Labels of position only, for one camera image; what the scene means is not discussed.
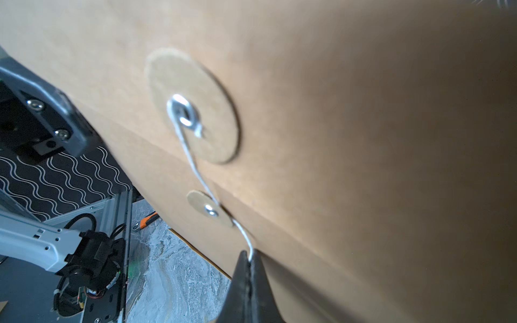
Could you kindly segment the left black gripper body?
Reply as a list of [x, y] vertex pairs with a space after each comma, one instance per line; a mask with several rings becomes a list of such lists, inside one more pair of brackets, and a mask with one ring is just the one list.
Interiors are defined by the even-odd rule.
[[1, 155], [40, 164], [57, 153], [57, 141], [1, 83]]

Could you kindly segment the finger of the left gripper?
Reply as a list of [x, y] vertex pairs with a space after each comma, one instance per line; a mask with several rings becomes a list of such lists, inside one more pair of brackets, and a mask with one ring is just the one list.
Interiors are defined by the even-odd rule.
[[101, 144], [100, 136], [64, 92], [24, 67], [4, 50], [1, 50], [1, 83], [55, 138], [56, 155], [67, 152], [78, 157]]

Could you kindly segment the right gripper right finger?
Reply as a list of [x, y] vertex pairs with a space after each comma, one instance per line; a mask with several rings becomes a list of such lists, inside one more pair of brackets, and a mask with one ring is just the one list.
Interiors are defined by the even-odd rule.
[[261, 256], [255, 250], [250, 261], [250, 321], [285, 322], [277, 307]]

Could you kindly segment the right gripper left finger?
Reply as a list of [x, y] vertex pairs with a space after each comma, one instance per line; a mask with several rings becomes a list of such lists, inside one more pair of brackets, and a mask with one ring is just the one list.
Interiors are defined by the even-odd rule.
[[245, 323], [249, 321], [250, 262], [247, 251], [238, 257], [231, 284], [216, 320], [217, 323]]

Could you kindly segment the brown file bag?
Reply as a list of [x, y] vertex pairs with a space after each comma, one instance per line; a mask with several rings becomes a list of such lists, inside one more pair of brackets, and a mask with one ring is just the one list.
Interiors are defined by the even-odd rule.
[[209, 263], [212, 267], [217, 269], [223, 276], [228, 278], [229, 280], [232, 280], [232, 277], [227, 274], [223, 269], [221, 269], [215, 262], [213, 262], [211, 259], [206, 257], [202, 252], [200, 252], [194, 245], [192, 245], [187, 239], [185, 239], [182, 235], [180, 235], [176, 230], [169, 228], [168, 229], [172, 234], [174, 234], [178, 239], [180, 239], [182, 242], [184, 242], [194, 253], [196, 253], [198, 256], [200, 256], [203, 260], [205, 260], [207, 263]]
[[2, 1], [1, 46], [231, 272], [191, 101], [288, 322], [516, 321], [515, 1]]

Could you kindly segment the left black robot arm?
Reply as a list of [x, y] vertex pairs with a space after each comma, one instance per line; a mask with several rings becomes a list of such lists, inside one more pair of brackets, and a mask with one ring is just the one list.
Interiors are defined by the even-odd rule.
[[133, 187], [70, 99], [1, 54], [1, 307], [122, 322]]

